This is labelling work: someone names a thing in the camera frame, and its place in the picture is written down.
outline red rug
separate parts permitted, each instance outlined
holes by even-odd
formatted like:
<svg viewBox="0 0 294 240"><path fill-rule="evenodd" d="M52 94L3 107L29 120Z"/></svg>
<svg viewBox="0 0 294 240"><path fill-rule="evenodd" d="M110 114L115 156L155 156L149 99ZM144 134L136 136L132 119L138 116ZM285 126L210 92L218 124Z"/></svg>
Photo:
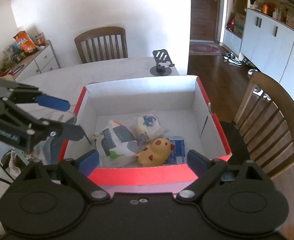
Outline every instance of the red rug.
<svg viewBox="0 0 294 240"><path fill-rule="evenodd" d="M209 42L190 42L189 55L212 55L212 56L222 56L226 54L227 51L216 43Z"/></svg>

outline red and white box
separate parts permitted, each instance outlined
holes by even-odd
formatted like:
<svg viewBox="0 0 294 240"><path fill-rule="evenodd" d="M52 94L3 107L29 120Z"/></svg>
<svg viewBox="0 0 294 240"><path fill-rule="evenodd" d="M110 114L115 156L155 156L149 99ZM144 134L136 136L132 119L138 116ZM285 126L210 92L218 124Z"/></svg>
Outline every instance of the red and white box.
<svg viewBox="0 0 294 240"><path fill-rule="evenodd" d="M109 120L127 126L139 113L152 111L168 136L184 138L185 152L193 149L209 159L228 160L231 150L210 101L197 76L126 79L86 85L74 110L77 124L89 138ZM85 138L65 141L59 160L77 159L92 146ZM114 192L177 193L197 176L186 164L159 167L96 168L88 177Z"/></svg>

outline white marble table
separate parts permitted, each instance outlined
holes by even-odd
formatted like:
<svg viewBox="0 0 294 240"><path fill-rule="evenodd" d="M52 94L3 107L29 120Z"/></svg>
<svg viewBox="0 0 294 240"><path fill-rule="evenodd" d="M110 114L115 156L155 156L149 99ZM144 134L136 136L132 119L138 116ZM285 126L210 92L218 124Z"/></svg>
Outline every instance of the white marble table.
<svg viewBox="0 0 294 240"><path fill-rule="evenodd" d="M22 83L39 87L40 91L66 99L71 105L75 105L85 85L94 82L152 77L150 69L155 65L153 57L105 60L53 70L27 78ZM179 75L176 68L172 68L171 75Z"/></svg>

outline screw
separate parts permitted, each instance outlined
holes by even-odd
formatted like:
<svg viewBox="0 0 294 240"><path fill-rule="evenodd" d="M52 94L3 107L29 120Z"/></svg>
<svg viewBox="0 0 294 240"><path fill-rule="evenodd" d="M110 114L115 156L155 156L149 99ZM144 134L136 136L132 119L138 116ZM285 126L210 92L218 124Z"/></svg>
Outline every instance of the screw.
<svg viewBox="0 0 294 240"><path fill-rule="evenodd" d="M95 190L91 193L93 198L102 199L107 197L108 193L103 190Z"/></svg>
<svg viewBox="0 0 294 240"><path fill-rule="evenodd" d="M185 189L179 192L179 195L182 198L193 198L195 196L195 193L192 190Z"/></svg>
<svg viewBox="0 0 294 240"><path fill-rule="evenodd" d="M132 205L138 205L139 201L135 200L135 199L132 199L129 203L132 204Z"/></svg>
<svg viewBox="0 0 294 240"><path fill-rule="evenodd" d="M35 131L32 130L32 129L29 129L29 130L27 130L27 134L28 135L34 135L35 134Z"/></svg>
<svg viewBox="0 0 294 240"><path fill-rule="evenodd" d="M139 200L139 202L140 202L140 203L147 203L147 202L148 202L148 199L146 199L146 198L141 198L141 199Z"/></svg>

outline cabinet handle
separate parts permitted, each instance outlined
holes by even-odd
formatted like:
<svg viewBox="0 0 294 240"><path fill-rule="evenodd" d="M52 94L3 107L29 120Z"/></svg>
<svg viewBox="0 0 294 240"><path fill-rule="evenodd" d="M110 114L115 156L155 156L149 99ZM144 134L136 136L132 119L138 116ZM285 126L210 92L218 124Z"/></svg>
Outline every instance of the cabinet handle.
<svg viewBox="0 0 294 240"><path fill-rule="evenodd" d="M277 37L278 26L275 26L275 27L276 27L276 31L275 31L275 37Z"/></svg>

